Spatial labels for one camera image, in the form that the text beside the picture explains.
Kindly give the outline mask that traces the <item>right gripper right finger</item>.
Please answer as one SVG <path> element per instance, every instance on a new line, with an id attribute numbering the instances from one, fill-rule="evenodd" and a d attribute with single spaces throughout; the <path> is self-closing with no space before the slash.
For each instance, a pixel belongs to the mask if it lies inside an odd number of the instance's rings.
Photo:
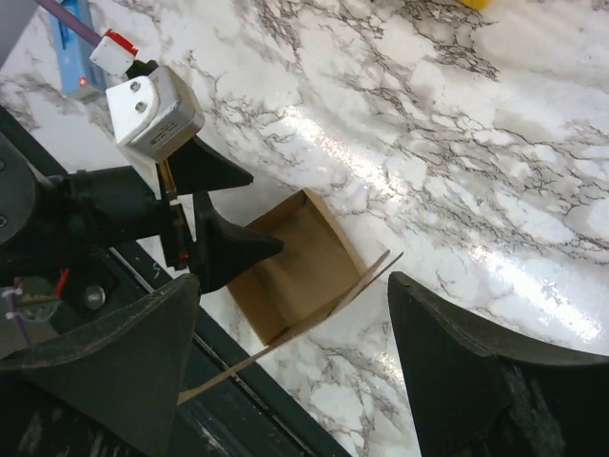
<path id="1" fill-rule="evenodd" d="M 422 455 L 607 455 L 607 357 L 504 328 L 402 272 L 387 298 Z"/>

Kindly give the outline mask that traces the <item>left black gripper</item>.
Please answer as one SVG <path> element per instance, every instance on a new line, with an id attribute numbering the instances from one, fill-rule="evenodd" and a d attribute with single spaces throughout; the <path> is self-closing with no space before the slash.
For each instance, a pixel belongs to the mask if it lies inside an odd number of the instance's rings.
<path id="1" fill-rule="evenodd" d="M 194 244 L 183 207 L 156 198 L 131 167 L 81 170 L 62 178 L 71 232 L 103 248 L 159 236 L 169 267 L 185 269 L 192 259 L 192 273 L 199 278 L 202 293 L 223 288 L 283 250 L 280 239 L 228 222 L 210 200 L 208 191 L 250 185 L 254 180 L 250 172 L 198 136 L 180 146 L 168 165 L 177 193 L 194 193 Z"/>

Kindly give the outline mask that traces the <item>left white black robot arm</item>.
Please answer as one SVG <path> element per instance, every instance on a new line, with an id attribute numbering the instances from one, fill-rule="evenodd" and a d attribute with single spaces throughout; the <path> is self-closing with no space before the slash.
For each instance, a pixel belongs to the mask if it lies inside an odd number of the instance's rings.
<path id="1" fill-rule="evenodd" d="M 198 276 L 202 292 L 226 286 L 280 253 L 281 240 L 228 222 L 213 190 L 252 175 L 198 137 L 153 169 L 161 194 L 131 166 L 43 174 L 47 151 L 1 111 L 1 281 L 72 268 L 97 248 L 157 236 L 167 266 Z"/>

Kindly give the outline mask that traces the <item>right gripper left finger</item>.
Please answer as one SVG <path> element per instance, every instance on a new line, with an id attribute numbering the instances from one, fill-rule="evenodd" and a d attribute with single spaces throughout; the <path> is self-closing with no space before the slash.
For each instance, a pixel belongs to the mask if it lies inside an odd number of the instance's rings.
<path id="1" fill-rule="evenodd" d="M 3 358 L 2 455 L 165 455 L 198 309 L 183 275 Z"/>

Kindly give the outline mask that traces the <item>brown cardboard box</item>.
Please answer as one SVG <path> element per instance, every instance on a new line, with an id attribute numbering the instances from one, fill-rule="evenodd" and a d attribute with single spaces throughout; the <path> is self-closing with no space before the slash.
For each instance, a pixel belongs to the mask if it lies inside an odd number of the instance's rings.
<path id="1" fill-rule="evenodd" d="M 322 197 L 310 189 L 291 195 L 249 226 L 284 244 L 280 253 L 227 285 L 264 347 L 181 392 L 180 404 L 337 314 L 397 261 L 385 251 L 366 266 Z"/>

